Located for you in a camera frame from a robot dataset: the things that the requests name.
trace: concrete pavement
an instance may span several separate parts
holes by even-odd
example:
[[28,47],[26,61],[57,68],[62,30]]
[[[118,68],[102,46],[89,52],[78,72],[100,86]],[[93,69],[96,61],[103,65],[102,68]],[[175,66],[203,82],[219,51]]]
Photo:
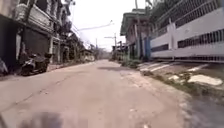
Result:
[[224,127],[223,107],[106,60],[2,81],[0,112],[10,128],[43,112],[54,128]]

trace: utility pole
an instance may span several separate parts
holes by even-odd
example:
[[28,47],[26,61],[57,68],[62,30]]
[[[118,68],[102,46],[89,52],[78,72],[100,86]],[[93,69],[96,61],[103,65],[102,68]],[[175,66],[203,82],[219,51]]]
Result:
[[115,58],[117,58],[117,36],[116,33],[114,33],[114,37],[104,37],[104,38],[110,38],[110,39],[114,39],[114,56]]
[[97,45],[97,38],[96,38],[96,48],[95,48],[95,59],[97,60],[99,57],[98,45]]
[[115,53],[115,58],[117,59],[117,36],[116,33],[114,33],[114,45],[115,45],[115,49],[114,49],[114,53]]
[[[135,6],[136,9],[138,10],[138,0],[135,0]],[[139,13],[137,11],[137,43],[139,44],[139,59],[143,58],[143,49],[142,49],[142,34],[141,34],[141,23],[140,23],[140,17],[139,17]]]
[[121,50],[121,55],[120,57],[122,58],[122,60],[124,59],[124,49],[122,49],[122,41],[119,42],[120,43],[120,50]]

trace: sky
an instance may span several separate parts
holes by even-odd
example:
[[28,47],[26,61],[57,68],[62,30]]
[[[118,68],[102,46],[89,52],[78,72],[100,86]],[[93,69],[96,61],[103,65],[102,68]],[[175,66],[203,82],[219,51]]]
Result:
[[[76,5],[70,7],[71,16],[69,17],[74,31],[108,25],[112,20],[112,25],[108,27],[76,32],[86,46],[89,43],[97,44],[98,47],[110,51],[111,46],[114,45],[114,39],[104,37],[113,37],[115,33],[117,41],[125,42],[125,38],[120,37],[123,13],[131,12],[135,8],[135,0],[75,0],[75,2]],[[138,0],[138,6],[144,8],[145,0]]]

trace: scooter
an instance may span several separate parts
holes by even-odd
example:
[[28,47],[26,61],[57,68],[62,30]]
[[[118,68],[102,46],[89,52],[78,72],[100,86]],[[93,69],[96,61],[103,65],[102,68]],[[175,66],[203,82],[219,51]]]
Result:
[[33,54],[25,62],[21,69],[22,76],[30,76],[35,74],[44,73],[50,63],[50,54],[45,54],[44,57]]

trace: pole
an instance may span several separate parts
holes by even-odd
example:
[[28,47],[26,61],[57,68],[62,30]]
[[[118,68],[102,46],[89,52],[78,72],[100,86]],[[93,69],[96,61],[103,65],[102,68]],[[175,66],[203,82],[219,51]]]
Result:
[[114,56],[115,56],[115,59],[117,59],[117,36],[116,36],[116,33],[114,33],[114,45],[115,45]]
[[98,46],[97,46],[97,38],[96,38],[96,49],[95,49],[95,59],[98,59]]
[[124,58],[124,50],[122,49],[122,41],[120,41],[120,50],[121,50],[121,51],[120,51],[120,52],[121,52],[121,53],[120,53],[120,54],[121,54],[121,55],[120,55],[120,58],[123,60],[123,58]]
[[[135,6],[136,9],[138,9],[138,0],[135,0]],[[139,18],[139,13],[137,11],[137,40],[139,44],[139,59],[142,59],[143,57],[143,50],[142,50],[142,34],[141,34],[141,23],[140,23],[140,18]]]

